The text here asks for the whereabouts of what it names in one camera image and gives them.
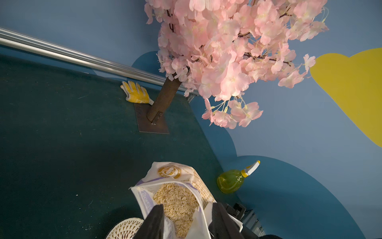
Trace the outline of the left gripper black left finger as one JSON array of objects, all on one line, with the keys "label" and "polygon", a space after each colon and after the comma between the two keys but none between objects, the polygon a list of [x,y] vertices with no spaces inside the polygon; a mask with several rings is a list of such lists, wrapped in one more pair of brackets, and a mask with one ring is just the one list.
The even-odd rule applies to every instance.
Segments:
[{"label": "left gripper black left finger", "polygon": [[163,205],[155,205],[133,239],[163,239],[164,222]]}]

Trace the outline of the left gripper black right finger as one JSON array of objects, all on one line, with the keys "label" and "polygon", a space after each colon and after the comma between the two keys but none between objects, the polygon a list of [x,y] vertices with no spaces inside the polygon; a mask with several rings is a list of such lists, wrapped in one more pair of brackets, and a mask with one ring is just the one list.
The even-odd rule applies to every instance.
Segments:
[{"label": "left gripper black right finger", "polygon": [[212,239],[244,239],[238,226],[221,203],[212,205],[212,222],[209,225]]}]

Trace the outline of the white patterned breakfast bowl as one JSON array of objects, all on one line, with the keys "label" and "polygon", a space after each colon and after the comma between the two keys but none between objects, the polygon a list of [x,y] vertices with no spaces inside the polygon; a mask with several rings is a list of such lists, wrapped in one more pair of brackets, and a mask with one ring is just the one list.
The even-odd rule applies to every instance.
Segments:
[{"label": "white patterned breakfast bowl", "polygon": [[129,218],[115,225],[106,236],[106,239],[132,239],[144,220],[140,218]]}]

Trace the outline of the clear plastic oats bag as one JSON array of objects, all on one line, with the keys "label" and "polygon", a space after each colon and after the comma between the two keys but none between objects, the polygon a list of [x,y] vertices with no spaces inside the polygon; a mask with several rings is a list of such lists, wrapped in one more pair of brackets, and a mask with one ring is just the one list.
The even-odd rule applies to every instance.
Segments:
[{"label": "clear plastic oats bag", "polygon": [[[131,191],[144,220],[155,205],[163,205],[163,239],[212,239],[209,225],[212,205],[217,202],[192,167],[154,162]],[[241,223],[229,216],[239,228]]]}]

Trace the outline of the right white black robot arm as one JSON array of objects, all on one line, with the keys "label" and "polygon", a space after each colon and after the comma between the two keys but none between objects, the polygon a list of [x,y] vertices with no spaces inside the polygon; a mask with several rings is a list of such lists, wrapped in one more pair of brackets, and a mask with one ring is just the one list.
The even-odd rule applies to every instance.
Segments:
[{"label": "right white black robot arm", "polygon": [[234,206],[223,203],[223,206],[229,215],[241,222],[239,231],[244,239],[281,239],[279,236],[265,233],[253,210],[247,210],[239,203],[235,203]]}]

